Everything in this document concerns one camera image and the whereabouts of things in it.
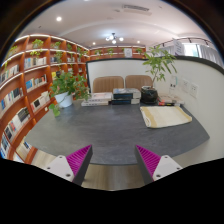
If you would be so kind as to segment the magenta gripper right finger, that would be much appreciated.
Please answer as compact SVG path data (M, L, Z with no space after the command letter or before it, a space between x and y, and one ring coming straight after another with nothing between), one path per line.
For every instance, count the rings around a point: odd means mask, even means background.
M139 145L135 146L135 157L146 185L182 169L170 156L159 156Z

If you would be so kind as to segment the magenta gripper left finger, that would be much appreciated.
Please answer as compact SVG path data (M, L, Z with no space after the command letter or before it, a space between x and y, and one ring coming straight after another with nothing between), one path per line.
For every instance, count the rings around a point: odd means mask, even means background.
M92 146L88 145L68 156L57 156L45 170L81 186L92 155Z

